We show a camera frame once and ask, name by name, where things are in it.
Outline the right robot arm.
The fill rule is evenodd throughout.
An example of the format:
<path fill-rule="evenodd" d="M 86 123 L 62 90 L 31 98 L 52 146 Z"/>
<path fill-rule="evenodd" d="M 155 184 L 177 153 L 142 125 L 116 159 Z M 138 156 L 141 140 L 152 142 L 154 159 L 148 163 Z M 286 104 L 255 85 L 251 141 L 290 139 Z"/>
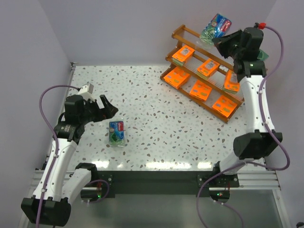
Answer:
<path fill-rule="evenodd" d="M 234 60 L 237 76 L 246 103 L 247 129 L 233 141 L 233 152 L 216 164 L 222 175 L 235 175 L 247 163 L 267 157 L 283 140 L 272 123 L 266 97 L 266 66 L 258 59 L 264 24 L 239 30 L 212 41 L 224 57 Z"/>

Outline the green sponge pack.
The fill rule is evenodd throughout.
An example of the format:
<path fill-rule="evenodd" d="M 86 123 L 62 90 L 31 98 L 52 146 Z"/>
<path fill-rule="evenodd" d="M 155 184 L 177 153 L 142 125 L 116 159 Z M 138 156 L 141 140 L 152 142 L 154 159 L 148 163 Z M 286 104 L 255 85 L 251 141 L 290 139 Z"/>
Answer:
<path fill-rule="evenodd" d="M 265 61 L 268 58 L 269 58 L 269 55 L 265 51 L 263 51 L 263 50 L 260 49 L 259 53 L 258 53 L 258 56 L 257 56 L 257 59 L 261 60 L 261 61 Z"/>

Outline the blue sponge pack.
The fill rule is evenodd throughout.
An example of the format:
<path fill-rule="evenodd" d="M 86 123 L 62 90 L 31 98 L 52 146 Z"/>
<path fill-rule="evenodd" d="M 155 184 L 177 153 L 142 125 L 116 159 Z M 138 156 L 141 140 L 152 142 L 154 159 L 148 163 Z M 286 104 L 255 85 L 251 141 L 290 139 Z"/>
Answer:
<path fill-rule="evenodd" d="M 112 146 L 123 147 L 125 145 L 124 122 L 109 122 L 109 143 Z"/>
<path fill-rule="evenodd" d="M 226 35 L 232 25 L 232 21 L 222 14 L 217 13 L 200 34 L 200 41 L 212 45 L 214 38 Z"/>

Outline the orange sponge box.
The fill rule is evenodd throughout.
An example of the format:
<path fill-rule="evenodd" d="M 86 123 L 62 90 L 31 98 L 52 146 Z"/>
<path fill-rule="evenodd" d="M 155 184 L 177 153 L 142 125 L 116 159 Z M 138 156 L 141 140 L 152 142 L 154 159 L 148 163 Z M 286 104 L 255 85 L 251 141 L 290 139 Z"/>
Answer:
<path fill-rule="evenodd" d="M 240 91 L 240 84 L 237 79 L 237 75 L 232 70 L 228 70 L 222 89 L 228 93 L 238 93 Z"/>
<path fill-rule="evenodd" d="M 209 58 L 197 68 L 197 75 L 199 75 L 201 78 L 205 80 L 208 80 L 211 76 L 215 74 L 219 66 L 220 63 Z"/>
<path fill-rule="evenodd" d="M 224 95 L 221 95 L 218 100 L 213 104 L 212 109 L 222 114 L 224 117 L 229 117 L 236 107 L 237 103 L 231 101 Z"/>
<path fill-rule="evenodd" d="M 193 55 L 195 49 L 184 45 L 172 55 L 172 60 L 179 66 L 183 66 Z"/>

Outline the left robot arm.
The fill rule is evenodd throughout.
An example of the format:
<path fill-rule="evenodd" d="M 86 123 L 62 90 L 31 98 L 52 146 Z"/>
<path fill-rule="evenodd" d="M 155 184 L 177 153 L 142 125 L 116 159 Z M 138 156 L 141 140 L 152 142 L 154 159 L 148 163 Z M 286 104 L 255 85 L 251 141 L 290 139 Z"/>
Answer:
<path fill-rule="evenodd" d="M 53 143 L 49 160 L 39 184 L 30 198 L 24 198 L 21 209 L 29 221 L 39 227 L 67 224 L 71 206 L 82 188 L 100 182 L 95 164 L 80 163 L 72 177 L 64 182 L 67 168 L 85 132 L 85 125 L 111 119 L 118 112 L 105 95 L 100 95 L 103 108 L 96 100 L 72 95 L 66 98 L 65 111 L 53 129 Z"/>

